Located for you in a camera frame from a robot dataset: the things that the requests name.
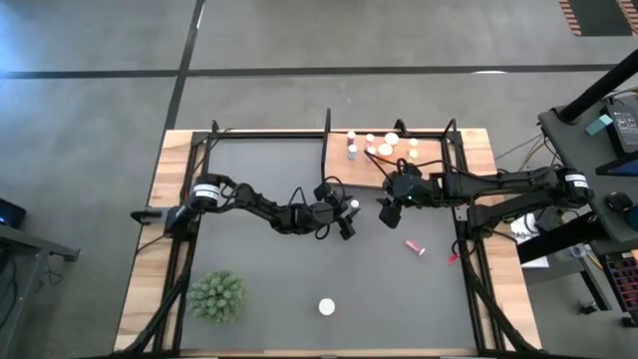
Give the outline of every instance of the pink object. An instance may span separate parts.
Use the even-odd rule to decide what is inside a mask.
[[[426,249],[421,247],[420,245],[414,243],[411,240],[406,240],[406,246],[408,246],[411,250],[413,250],[418,256],[422,256],[423,253],[426,252]]]

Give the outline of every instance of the black stand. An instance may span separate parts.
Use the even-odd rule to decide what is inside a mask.
[[[7,312],[8,317],[4,326],[0,328],[0,358],[12,358],[24,326],[31,296],[38,289],[40,276],[48,265],[49,255],[60,255],[65,261],[76,261],[80,249],[69,248],[6,225],[0,225],[0,246],[0,273],[13,271],[13,277],[10,279],[13,285],[6,288],[15,290],[17,298],[10,307],[3,308],[2,311],[2,315]]]

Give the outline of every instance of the white cylinder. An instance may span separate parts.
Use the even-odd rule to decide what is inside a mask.
[[[319,312],[325,316],[335,312],[335,302],[330,298],[323,298],[319,302]]]
[[[355,138],[357,137],[357,134],[355,134],[354,131],[349,131],[346,136],[348,137],[348,146],[353,145],[355,143]]]
[[[416,160],[419,156],[419,152],[417,150],[410,150],[408,152],[408,156],[410,157],[410,160]]]
[[[376,148],[374,148],[374,147],[372,147],[372,146],[370,146],[370,147],[366,148],[366,152],[367,152],[368,154],[370,154],[370,155],[372,155],[372,156],[373,156],[373,155],[376,155],[376,154],[377,154],[377,149],[376,149]],[[371,162],[371,161],[372,161],[372,160],[370,160],[370,158],[369,158],[369,157],[367,157],[367,156],[366,156],[366,160],[368,160],[368,162]]]
[[[348,160],[352,161],[357,155],[357,145],[348,146]]]
[[[387,133],[384,139],[386,140],[386,144],[392,147],[396,146],[399,143],[399,136],[397,136],[397,134],[395,133]]]
[[[379,155],[385,157],[392,154],[392,146],[388,144],[382,144],[379,146]]]
[[[366,135],[366,148],[370,147],[374,141],[375,141],[374,135],[372,134]]]

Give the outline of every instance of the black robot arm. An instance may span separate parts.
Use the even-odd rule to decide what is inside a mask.
[[[223,192],[230,188],[229,194]],[[350,205],[350,196],[334,191],[322,182],[314,191],[317,202],[279,205],[257,193],[250,184],[236,183],[228,176],[206,174],[198,177],[186,203],[168,212],[164,232],[180,231],[202,213],[224,213],[231,209],[247,210],[270,223],[282,234],[307,234],[337,222],[344,239],[355,234],[352,218],[359,211]]]
[[[402,207],[453,206],[466,211],[460,213],[465,238],[486,237],[502,220],[532,210],[550,205],[578,208],[593,197],[583,174],[559,166],[491,176],[448,170],[422,179],[415,165],[403,162],[384,180],[383,189],[389,198],[379,199],[379,219],[387,226],[399,224]],[[521,195],[491,206],[475,204],[477,198],[495,194]]]

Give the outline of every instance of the succulent plant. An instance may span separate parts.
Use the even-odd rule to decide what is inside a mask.
[[[188,310],[215,324],[232,323],[241,310],[246,288],[229,270],[213,271],[190,287]]]

